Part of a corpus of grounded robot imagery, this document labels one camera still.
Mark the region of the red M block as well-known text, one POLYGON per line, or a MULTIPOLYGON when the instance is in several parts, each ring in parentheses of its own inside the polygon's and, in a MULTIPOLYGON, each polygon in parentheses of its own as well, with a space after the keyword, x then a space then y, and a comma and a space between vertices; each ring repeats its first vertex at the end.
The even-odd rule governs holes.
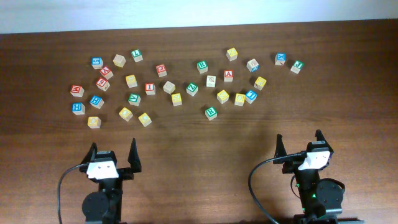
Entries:
POLYGON ((75 97, 82 97, 84 94, 84 88, 81 85, 72 85, 70 93, 75 97))

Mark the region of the blue L block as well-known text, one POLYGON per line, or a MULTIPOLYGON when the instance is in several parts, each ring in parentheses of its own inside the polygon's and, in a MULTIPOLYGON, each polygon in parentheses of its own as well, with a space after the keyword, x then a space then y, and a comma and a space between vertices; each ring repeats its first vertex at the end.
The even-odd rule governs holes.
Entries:
POLYGON ((254 102, 254 100, 257 98, 257 93, 253 90, 249 90, 246 94, 245 94, 245 100, 249 103, 252 104, 254 102))

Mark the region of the red I block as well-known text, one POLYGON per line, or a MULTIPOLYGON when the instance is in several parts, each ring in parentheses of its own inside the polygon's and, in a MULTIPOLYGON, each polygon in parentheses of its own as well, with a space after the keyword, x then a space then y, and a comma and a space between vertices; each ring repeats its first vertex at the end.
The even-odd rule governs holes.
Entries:
POLYGON ((155 95, 155 84, 154 83, 146 83, 145 84, 145 92, 147 95, 155 95))

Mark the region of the blue H block left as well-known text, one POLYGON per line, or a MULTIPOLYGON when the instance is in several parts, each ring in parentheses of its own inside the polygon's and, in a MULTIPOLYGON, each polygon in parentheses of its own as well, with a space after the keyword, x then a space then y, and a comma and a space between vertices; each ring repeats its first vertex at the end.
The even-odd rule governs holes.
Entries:
POLYGON ((83 103, 73 103, 72 104, 72 112, 75 115, 85 114, 85 105, 83 103))

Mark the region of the blue block top left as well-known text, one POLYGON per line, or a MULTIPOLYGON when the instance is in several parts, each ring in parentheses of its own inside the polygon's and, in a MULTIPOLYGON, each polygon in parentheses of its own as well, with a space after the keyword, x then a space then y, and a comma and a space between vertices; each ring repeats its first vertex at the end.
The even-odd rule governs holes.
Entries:
POLYGON ((91 59, 91 65, 94 69, 98 70, 103 68, 104 62, 101 57, 93 57, 91 59))

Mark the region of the green L block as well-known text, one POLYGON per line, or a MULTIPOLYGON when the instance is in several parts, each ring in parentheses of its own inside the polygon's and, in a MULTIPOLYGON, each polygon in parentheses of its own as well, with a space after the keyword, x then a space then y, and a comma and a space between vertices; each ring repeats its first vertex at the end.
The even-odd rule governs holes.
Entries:
POLYGON ((131 52, 131 55, 133 57, 133 60, 135 62, 140 62, 143 60, 143 56, 141 54, 141 51, 139 49, 135 49, 131 52))

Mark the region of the blue H block tilted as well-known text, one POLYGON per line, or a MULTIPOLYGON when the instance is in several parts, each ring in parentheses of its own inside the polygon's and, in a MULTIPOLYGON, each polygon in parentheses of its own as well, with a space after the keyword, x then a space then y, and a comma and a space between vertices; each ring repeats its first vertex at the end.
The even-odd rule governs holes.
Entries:
POLYGON ((104 105, 104 100, 99 96, 93 95, 90 100, 90 105, 100 109, 104 105))

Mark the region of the yellow S block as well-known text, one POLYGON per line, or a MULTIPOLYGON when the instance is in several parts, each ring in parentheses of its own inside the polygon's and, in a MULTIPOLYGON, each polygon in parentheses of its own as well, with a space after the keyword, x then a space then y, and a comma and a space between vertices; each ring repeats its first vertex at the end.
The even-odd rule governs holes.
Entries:
POLYGON ((179 93, 171 94, 172 104, 173 106, 180 106, 182 105, 182 97, 179 93))

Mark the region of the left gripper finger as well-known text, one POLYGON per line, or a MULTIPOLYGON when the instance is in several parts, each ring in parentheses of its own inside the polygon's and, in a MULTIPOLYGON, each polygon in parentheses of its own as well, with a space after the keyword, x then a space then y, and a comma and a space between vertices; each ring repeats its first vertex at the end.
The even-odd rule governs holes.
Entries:
POLYGON ((127 161, 128 161, 128 163, 130 163, 130 167, 131 167, 133 173, 142 172, 142 165, 141 165, 139 155, 137 153, 137 144, 136 144, 135 138, 132 139, 132 143, 131 143, 127 161))
POLYGON ((88 153, 81 161, 81 164, 87 164, 94 161, 96 154, 97 154, 97 145, 95 142, 93 142, 88 153))

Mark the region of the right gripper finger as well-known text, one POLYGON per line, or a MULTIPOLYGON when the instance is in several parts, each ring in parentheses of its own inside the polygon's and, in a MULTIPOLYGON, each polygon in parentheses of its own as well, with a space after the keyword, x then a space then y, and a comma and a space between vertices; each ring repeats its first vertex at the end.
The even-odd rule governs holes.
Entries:
POLYGON ((320 129, 315 131, 315 137, 317 139, 317 142, 326 143, 326 139, 320 129))
POLYGON ((284 160, 281 159, 281 157, 285 157, 287 155, 287 152, 285 150, 285 146, 282 140, 282 135, 277 134, 276 137, 276 148, 275 148, 275 153, 274 153, 274 160, 273 162, 283 162, 284 160))

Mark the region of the yellow O block far left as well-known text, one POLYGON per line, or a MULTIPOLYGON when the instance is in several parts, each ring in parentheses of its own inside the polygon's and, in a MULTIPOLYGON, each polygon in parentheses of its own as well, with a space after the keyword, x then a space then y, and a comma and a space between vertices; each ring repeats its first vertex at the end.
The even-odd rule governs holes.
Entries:
POLYGON ((88 117, 87 125, 91 129, 99 129, 101 127, 101 119, 97 116, 88 117))

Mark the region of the yellow block upper left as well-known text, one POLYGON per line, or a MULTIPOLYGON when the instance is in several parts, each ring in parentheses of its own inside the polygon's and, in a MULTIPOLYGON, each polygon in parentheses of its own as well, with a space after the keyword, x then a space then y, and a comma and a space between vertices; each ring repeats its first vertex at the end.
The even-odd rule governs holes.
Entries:
POLYGON ((126 76, 126 84, 129 88, 134 88, 137 86, 137 80, 135 75, 126 76))

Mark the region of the yellow o block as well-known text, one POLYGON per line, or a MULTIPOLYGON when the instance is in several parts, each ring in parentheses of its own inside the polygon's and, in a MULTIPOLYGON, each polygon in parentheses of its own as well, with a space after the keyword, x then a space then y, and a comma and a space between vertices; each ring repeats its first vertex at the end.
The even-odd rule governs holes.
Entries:
POLYGON ((97 116, 88 117, 87 125, 91 129, 99 129, 101 127, 101 119, 97 116))
POLYGON ((129 121, 133 117, 133 113, 126 107, 123 107, 120 110, 119 115, 125 121, 129 121))

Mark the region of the yellow C block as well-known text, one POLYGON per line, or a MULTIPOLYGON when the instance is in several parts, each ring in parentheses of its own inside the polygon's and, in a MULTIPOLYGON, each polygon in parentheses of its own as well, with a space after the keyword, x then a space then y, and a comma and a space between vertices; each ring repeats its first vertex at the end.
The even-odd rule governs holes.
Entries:
POLYGON ((152 123, 152 120, 150 118, 150 116, 147 113, 142 113, 139 117, 138 117, 139 121, 141 122, 141 124, 146 127, 149 124, 152 123))

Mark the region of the green V block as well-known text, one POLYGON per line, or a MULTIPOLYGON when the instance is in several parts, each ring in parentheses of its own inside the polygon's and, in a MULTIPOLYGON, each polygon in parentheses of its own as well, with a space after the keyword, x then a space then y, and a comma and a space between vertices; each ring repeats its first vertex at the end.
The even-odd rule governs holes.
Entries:
POLYGON ((130 105, 139 106, 139 104, 141 102, 141 97, 138 94, 131 93, 129 95, 128 102, 129 102, 130 105))

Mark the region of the plain wood picture block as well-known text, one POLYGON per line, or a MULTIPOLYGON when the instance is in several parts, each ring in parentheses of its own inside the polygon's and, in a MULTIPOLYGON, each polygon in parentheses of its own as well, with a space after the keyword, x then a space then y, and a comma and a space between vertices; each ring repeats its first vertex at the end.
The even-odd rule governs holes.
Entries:
POLYGON ((208 75, 206 77, 206 87, 208 88, 214 88, 216 85, 216 76, 214 75, 208 75))

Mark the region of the red Q block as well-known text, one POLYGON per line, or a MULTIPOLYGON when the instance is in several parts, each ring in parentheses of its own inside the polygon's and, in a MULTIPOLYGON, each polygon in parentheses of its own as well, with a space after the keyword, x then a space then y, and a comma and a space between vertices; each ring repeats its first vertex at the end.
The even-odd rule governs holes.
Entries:
POLYGON ((156 65, 155 68, 159 77, 167 76, 167 69, 164 64, 156 65))

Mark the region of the wood block blue side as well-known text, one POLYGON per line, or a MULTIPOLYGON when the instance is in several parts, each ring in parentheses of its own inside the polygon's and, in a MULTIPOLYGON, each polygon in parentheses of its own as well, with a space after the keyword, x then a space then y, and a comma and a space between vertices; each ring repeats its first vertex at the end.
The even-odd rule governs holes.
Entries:
POLYGON ((247 62, 246 67, 252 73, 259 69, 259 63, 253 58, 247 62))

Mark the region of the green J block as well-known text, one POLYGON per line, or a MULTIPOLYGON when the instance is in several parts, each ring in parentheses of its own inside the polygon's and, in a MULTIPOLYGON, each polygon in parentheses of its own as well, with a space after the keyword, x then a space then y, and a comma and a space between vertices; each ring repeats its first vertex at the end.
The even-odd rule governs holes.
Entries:
POLYGON ((299 60, 296 60, 296 61, 293 63, 293 65, 292 65, 290 71, 291 71, 291 72, 294 72, 294 73, 296 73, 296 74, 299 74, 299 72, 301 71, 301 69, 303 69, 303 66, 304 66, 304 63, 303 63, 303 62, 301 62, 301 61, 299 61, 299 60))

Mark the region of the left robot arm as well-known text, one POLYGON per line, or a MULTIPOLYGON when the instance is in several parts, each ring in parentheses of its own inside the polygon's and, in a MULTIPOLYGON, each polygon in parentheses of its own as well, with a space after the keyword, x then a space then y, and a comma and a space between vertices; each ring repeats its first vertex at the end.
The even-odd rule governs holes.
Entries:
POLYGON ((98 190, 88 194, 82 203, 85 223, 119 223, 123 197, 123 182, 132 180, 142 171, 136 140, 133 139, 127 161, 129 167, 118 168, 114 151, 99 151, 93 143, 83 158, 79 171, 98 184, 98 190))

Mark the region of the red a block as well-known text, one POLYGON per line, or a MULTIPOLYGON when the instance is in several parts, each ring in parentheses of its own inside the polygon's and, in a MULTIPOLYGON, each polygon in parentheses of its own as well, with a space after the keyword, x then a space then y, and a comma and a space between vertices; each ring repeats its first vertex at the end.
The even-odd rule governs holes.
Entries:
POLYGON ((223 79, 225 82, 232 82, 234 78, 233 70, 225 70, 223 73, 223 79))
POLYGON ((108 68, 107 66, 104 66, 103 68, 101 68, 99 72, 102 75, 102 77, 107 79, 107 80, 109 80, 110 78, 112 78, 114 76, 114 74, 111 71, 111 69, 108 68))

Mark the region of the yellow block centre right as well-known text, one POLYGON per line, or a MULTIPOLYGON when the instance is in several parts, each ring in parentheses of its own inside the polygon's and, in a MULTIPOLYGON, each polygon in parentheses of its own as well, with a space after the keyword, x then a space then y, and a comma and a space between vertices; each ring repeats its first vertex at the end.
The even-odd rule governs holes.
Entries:
POLYGON ((224 104, 229 100, 229 94, 226 92, 226 90, 221 90, 220 92, 217 93, 217 100, 221 104, 224 104))

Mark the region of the green r block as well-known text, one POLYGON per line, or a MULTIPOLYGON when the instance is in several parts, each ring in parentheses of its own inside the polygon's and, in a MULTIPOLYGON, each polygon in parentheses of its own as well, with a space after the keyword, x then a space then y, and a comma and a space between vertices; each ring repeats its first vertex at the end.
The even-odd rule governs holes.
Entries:
POLYGON ((197 63, 197 69, 200 74, 208 71, 208 64, 203 60, 197 63))
POLYGON ((208 118, 209 121, 215 119, 218 115, 217 110, 214 107, 209 107, 205 110, 205 116, 208 118))

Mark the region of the yellow block lower right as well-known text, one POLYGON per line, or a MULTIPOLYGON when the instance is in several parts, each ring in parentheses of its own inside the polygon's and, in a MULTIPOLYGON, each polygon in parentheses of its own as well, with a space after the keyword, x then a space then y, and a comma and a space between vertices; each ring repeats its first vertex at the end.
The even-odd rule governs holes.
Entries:
POLYGON ((246 100, 245 100, 245 95, 244 94, 237 93, 235 95, 234 104, 236 106, 243 106, 245 101, 246 100))

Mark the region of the yellow block top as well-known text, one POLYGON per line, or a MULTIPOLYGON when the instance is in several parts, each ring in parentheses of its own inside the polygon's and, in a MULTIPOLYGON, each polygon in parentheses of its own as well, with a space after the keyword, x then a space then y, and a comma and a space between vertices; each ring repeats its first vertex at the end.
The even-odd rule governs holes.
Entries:
POLYGON ((226 51, 226 56, 227 56, 227 58, 228 58, 229 61, 233 61, 233 60, 236 60, 236 59, 237 59, 237 57, 238 57, 238 52, 237 52, 237 50, 233 47, 233 48, 230 48, 230 49, 228 49, 228 50, 226 51))

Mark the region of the plain wood block centre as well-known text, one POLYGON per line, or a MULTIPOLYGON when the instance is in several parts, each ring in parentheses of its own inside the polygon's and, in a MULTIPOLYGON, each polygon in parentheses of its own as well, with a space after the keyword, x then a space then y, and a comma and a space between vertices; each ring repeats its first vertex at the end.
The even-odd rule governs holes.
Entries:
POLYGON ((170 81, 166 81, 163 90, 171 95, 175 91, 175 85, 170 81))

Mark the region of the blue X block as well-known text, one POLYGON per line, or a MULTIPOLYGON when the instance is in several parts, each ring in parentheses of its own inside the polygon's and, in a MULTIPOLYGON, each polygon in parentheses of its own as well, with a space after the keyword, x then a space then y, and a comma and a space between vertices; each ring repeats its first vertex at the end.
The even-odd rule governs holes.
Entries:
POLYGON ((286 61, 287 61, 286 53, 280 53, 280 52, 276 53, 275 59, 274 59, 275 65, 282 66, 286 63, 286 61))

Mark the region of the plain wood yellow-side block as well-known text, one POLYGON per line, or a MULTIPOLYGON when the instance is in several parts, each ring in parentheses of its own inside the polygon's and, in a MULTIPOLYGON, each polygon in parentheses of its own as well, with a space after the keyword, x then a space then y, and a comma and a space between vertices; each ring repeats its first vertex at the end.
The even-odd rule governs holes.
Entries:
POLYGON ((123 66, 126 63, 126 59, 124 56, 116 54, 114 59, 113 59, 113 63, 115 64, 115 66, 123 68, 123 66))

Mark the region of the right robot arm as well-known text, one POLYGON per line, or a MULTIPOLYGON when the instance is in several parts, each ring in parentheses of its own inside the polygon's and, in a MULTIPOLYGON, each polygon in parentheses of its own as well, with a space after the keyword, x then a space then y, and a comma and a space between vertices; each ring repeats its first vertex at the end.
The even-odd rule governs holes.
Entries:
POLYGON ((274 164, 282 164, 282 173, 295 177, 303 213, 293 217, 294 223, 338 223, 345 185, 335 179, 320 178, 319 172, 329 165, 334 150, 320 130, 315 137, 306 150, 288 155, 282 135, 278 134, 274 164))

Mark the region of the green Z block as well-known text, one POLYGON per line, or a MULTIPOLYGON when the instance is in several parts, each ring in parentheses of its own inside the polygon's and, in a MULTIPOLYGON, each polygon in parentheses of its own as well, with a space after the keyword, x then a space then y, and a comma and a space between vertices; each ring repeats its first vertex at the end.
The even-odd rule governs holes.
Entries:
POLYGON ((195 96, 196 93, 198 92, 198 86, 194 83, 189 83, 188 86, 186 87, 186 92, 190 96, 195 96))

